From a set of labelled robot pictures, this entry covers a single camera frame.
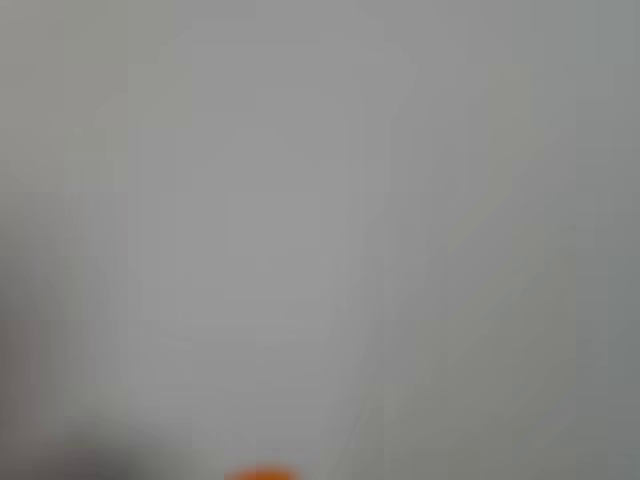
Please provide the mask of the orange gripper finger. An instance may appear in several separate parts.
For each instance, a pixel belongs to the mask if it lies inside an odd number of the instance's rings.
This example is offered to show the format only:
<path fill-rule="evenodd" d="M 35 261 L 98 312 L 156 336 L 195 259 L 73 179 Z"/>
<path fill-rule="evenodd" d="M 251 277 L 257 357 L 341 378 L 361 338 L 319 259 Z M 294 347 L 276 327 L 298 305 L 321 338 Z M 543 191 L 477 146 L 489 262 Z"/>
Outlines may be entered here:
<path fill-rule="evenodd" d="M 254 465 L 224 474 L 225 480 L 300 480 L 300 475 L 292 468 L 282 465 Z"/>

